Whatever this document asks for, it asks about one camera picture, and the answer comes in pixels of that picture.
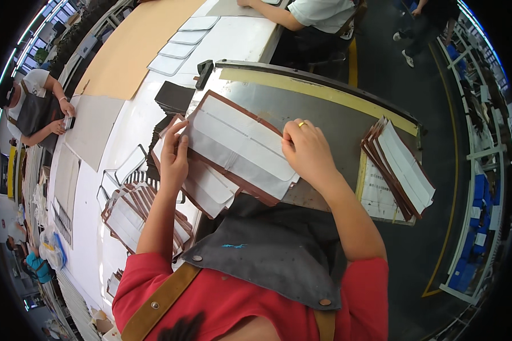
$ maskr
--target hair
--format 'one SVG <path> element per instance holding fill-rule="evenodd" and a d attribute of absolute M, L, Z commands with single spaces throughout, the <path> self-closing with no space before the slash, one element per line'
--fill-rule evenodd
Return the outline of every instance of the hair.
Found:
<path fill-rule="evenodd" d="M 0 107 L 9 106 L 11 103 L 11 98 L 7 98 L 7 93 L 14 86 L 14 78 L 13 77 L 4 77 L 2 82 L 0 83 Z"/>
<path fill-rule="evenodd" d="M 14 250 L 14 246 L 10 243 L 10 239 L 9 237 L 6 239 L 6 247 L 9 251 L 13 251 Z"/>
<path fill-rule="evenodd" d="M 171 328 L 164 328 L 157 336 L 158 341 L 192 341 L 195 340 L 205 321 L 205 313 L 199 312 L 193 319 L 187 317 L 180 318 Z"/>

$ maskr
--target paper label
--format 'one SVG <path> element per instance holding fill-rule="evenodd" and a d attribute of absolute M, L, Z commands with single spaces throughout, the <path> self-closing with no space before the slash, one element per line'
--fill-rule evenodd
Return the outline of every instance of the paper label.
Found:
<path fill-rule="evenodd" d="M 474 242 L 475 245 L 484 246 L 485 238 L 487 237 L 486 234 L 477 233 L 476 234 L 476 241 Z"/>

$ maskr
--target plastic bag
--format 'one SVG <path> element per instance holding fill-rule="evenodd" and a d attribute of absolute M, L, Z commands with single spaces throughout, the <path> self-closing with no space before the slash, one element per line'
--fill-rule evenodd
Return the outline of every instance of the plastic bag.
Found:
<path fill-rule="evenodd" d="M 48 225 L 40 234 L 40 247 L 38 251 L 41 259 L 47 260 L 55 271 L 62 269 L 67 262 L 67 256 L 61 245 L 61 239 L 55 233 L 53 225 Z"/>

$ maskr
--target yellow floor line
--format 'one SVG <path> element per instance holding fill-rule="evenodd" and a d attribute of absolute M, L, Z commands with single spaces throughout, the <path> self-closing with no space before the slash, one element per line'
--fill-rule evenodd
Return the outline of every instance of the yellow floor line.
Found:
<path fill-rule="evenodd" d="M 457 151 L 457 129 L 455 127 L 455 117 L 453 115 L 453 106 L 451 105 L 451 99 L 449 97 L 448 88 L 445 84 L 444 75 L 442 74 L 442 71 L 440 70 L 440 65 L 438 64 L 438 60 L 436 59 L 436 56 L 435 56 L 434 52 L 432 51 L 430 44 L 429 44 L 429 49 L 430 49 L 430 53 L 432 54 L 432 58 L 434 58 L 434 61 L 436 62 L 436 66 L 438 67 L 438 72 L 440 73 L 440 78 L 442 79 L 442 83 L 443 83 L 444 89 L 445 89 L 445 96 L 448 98 L 449 114 L 451 115 L 451 126 L 453 128 L 453 144 L 455 147 L 455 185 L 453 187 L 453 202 L 451 203 L 451 214 L 449 215 L 449 224 L 448 224 L 448 229 L 445 233 L 444 244 L 442 245 L 442 251 L 440 251 L 440 257 L 438 257 L 438 262 L 436 263 L 434 272 L 432 273 L 432 276 L 430 277 L 430 280 L 429 280 L 429 283 L 427 284 L 425 292 L 423 293 L 423 295 L 421 297 L 427 297 L 427 296 L 434 295 L 434 294 L 437 294 L 442 291 L 442 290 L 438 289 L 438 290 L 429 292 L 429 288 L 432 284 L 432 281 L 434 280 L 434 277 L 436 276 L 436 272 L 438 272 L 438 267 L 440 266 L 440 262 L 442 261 L 442 257 L 444 256 L 445 246 L 448 243 L 449 232 L 451 230 L 451 224 L 453 222 L 453 213 L 455 212 L 455 201 L 457 200 L 457 180 L 459 177 L 459 153 Z"/>
<path fill-rule="evenodd" d="M 356 62 L 356 40 L 349 45 L 349 85 L 358 88 L 358 64 Z"/>

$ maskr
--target floor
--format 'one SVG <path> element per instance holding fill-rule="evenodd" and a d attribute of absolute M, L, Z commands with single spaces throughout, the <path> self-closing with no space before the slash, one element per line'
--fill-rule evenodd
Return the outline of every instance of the floor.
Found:
<path fill-rule="evenodd" d="M 416 56 L 416 67 L 410 68 L 401 54 L 409 41 L 392 39 L 401 25 L 410 23 L 410 14 L 402 16 L 390 0 L 367 3 L 349 59 L 335 70 L 314 72 L 400 106 L 428 130 L 422 138 L 423 167 L 437 188 L 434 203 L 415 226 L 376 222 L 389 259 L 389 340 L 418 341 L 441 330 L 467 305 L 438 290 L 447 280 L 466 208 L 466 121 L 437 42 Z"/>

